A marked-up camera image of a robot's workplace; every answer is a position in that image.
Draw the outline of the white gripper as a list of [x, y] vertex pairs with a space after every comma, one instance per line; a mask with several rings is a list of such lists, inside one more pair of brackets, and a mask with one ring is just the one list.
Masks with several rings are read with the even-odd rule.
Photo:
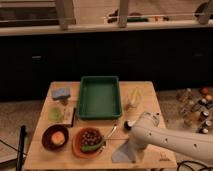
[[143, 152], [146, 149], [144, 144], [137, 144], [135, 141], [129, 141], [130, 156], [133, 163], [137, 163], [143, 157]]

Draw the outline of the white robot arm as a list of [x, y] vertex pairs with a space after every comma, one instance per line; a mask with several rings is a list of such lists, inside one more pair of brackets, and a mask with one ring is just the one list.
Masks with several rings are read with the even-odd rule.
[[152, 144], [213, 165], [213, 135], [160, 128], [159, 122], [159, 113], [142, 113], [131, 127], [131, 145], [144, 149]]

